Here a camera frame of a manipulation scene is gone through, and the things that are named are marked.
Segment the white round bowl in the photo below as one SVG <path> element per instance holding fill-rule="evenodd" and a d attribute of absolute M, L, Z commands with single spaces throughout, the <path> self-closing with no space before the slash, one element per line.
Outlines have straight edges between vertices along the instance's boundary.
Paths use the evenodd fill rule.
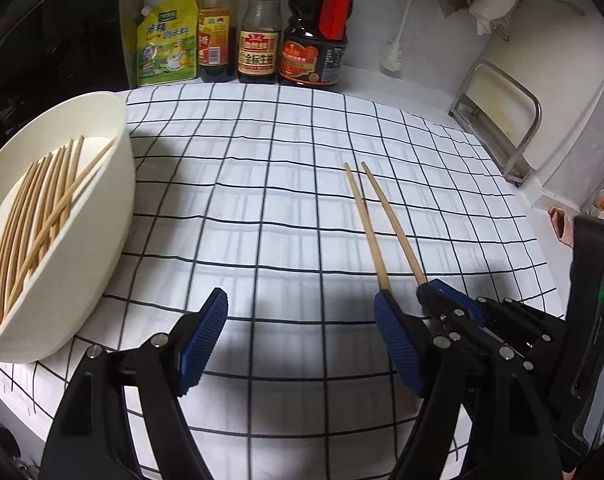
<path fill-rule="evenodd" d="M 0 362 L 30 363 L 61 349 L 108 285 L 134 206 L 134 157 L 124 101 L 112 92 L 75 96 L 27 124 L 0 150 L 0 240 L 29 165 L 85 136 L 77 177 L 30 246 L 0 324 Z M 46 233 L 68 201 L 70 217 L 29 278 Z"/>

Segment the white black checked cloth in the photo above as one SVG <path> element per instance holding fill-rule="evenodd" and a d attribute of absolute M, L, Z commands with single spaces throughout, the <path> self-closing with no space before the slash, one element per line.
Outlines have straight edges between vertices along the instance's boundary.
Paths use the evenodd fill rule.
<path fill-rule="evenodd" d="M 96 311 L 44 361 L 0 363 L 0 404 L 44 437 L 90 344 L 139 346 L 214 288 L 229 318 L 181 408 L 217 479 L 384 479 L 413 414 L 375 328 L 378 290 L 349 187 L 367 202 L 394 295 L 424 273 L 472 297 L 564 306 L 515 190 L 447 122 L 272 84 L 123 93 L 134 217 Z"/>

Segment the metal cutting board rack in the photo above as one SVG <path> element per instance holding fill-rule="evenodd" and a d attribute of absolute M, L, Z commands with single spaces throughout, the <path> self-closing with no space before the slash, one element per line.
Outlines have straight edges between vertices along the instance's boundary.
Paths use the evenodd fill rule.
<path fill-rule="evenodd" d="M 539 99 L 488 60 L 470 67 L 448 112 L 483 145 L 502 176 L 521 185 L 532 171 L 524 158 L 542 123 Z"/>

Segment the white dish brush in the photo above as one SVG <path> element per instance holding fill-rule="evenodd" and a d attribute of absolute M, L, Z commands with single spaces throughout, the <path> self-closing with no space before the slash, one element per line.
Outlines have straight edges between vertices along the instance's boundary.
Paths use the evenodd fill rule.
<path fill-rule="evenodd" d="M 379 64 L 380 67 L 388 74 L 398 75 L 402 70 L 402 36 L 406 23 L 408 20 L 408 14 L 411 8 L 413 0 L 406 0 L 405 8 L 402 15 L 402 20 L 399 22 L 398 30 L 391 41 L 384 47 L 380 53 Z"/>

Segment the dark soy sauce jug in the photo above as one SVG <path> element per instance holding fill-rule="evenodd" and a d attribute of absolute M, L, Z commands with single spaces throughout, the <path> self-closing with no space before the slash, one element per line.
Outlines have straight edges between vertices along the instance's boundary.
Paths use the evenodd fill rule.
<path fill-rule="evenodd" d="M 353 0 L 289 0 L 280 49 L 281 84 L 331 88 L 339 81 Z"/>

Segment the white cutting board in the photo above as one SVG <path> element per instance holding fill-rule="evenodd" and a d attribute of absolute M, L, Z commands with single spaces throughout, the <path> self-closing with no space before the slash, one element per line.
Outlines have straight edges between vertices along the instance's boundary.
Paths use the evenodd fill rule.
<path fill-rule="evenodd" d="M 579 208 L 600 177 L 576 150 L 604 94 L 604 18 L 590 0 L 523 0 L 508 34 L 493 35 L 488 60 L 529 89 L 542 123 L 524 151 L 532 171 L 520 185 L 529 203 Z"/>

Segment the clear yellow cap sauce bottle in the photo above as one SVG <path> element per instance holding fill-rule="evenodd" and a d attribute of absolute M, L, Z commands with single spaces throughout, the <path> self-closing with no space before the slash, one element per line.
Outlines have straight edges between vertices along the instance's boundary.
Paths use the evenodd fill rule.
<path fill-rule="evenodd" d="M 272 84 L 276 80 L 281 32 L 281 0 L 247 0 L 239 35 L 239 81 Z"/>

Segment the yellow green seasoning pouch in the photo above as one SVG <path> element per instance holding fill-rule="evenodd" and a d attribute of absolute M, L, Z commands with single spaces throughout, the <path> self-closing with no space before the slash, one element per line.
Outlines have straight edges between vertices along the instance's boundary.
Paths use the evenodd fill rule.
<path fill-rule="evenodd" d="M 195 79 L 197 0 L 165 0 L 154 6 L 137 29 L 137 84 Z"/>

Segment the yellow cap vinegar bottle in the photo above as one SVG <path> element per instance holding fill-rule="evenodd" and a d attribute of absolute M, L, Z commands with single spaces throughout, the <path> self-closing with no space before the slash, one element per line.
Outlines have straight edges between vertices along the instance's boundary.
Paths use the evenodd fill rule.
<path fill-rule="evenodd" d="M 236 77 L 239 0 L 201 0 L 198 24 L 200 77 L 226 82 Z"/>

